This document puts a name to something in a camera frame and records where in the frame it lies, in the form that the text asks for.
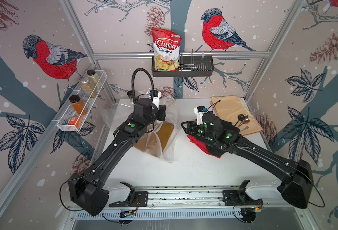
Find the black trousers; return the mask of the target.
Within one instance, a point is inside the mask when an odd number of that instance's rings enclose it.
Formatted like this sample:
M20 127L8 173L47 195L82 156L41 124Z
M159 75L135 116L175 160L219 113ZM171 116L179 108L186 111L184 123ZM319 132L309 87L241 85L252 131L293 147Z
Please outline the black trousers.
M231 122L221 120L221 123L224 127L224 133L217 141L209 141L201 137L195 137L206 145L210 153L216 156L222 156L226 152L232 153L237 141L241 137L240 130Z

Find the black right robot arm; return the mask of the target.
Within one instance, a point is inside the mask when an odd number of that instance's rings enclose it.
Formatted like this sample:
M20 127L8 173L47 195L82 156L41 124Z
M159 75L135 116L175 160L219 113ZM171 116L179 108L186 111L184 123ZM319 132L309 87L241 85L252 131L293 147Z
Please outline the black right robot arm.
M182 122L184 132L205 144L212 155L229 152L243 157L276 176L281 184L277 190L290 205L306 209L314 182L311 166L304 160L278 156L249 141L240 134L240 129L231 122L221 120L214 113L205 113L202 123Z

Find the brown trousers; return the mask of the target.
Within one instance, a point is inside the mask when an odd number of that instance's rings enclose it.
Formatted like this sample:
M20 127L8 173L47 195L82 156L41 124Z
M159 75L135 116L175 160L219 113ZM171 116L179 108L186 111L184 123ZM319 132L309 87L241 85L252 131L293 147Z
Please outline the brown trousers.
M171 137L173 137L174 124L158 122L152 132L144 134L134 147L141 152L150 154L167 162L173 161Z

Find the clear plastic vacuum bag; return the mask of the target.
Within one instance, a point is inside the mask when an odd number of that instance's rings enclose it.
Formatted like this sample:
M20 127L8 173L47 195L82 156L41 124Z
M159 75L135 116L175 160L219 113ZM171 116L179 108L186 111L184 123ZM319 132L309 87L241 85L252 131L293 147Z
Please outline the clear plastic vacuum bag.
M174 147L179 133L179 111L172 96L160 99L159 105L166 106L164 121L156 121L147 129L134 147L141 152L157 157L167 163L174 162Z

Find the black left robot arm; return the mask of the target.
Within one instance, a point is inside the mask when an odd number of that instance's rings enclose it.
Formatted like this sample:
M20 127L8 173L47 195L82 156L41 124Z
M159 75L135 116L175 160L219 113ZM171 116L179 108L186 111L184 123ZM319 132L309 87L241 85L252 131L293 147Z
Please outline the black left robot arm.
M133 112L126 121L113 132L114 139L99 158L81 175L73 174L67 181L71 201L91 216L102 212L106 205L117 202L133 204L134 189L129 184L120 183L117 187L104 189L105 182L115 166L143 137L154 134L154 127L171 120L176 115L175 99L165 97L164 103L156 105L149 98L140 98L133 105Z

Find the red trousers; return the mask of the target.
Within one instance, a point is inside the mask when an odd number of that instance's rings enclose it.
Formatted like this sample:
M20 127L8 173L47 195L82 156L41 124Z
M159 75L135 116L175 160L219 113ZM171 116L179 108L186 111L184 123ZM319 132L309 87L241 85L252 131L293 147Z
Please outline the red trousers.
M221 158L221 156L216 156L216 155L213 155L212 153L210 153L208 151L208 148L206 147L206 145L203 142L197 140L195 137L187 135L187 138L191 141L191 143L195 144L200 150L202 150L207 155L214 156L214 157L216 157L218 159Z

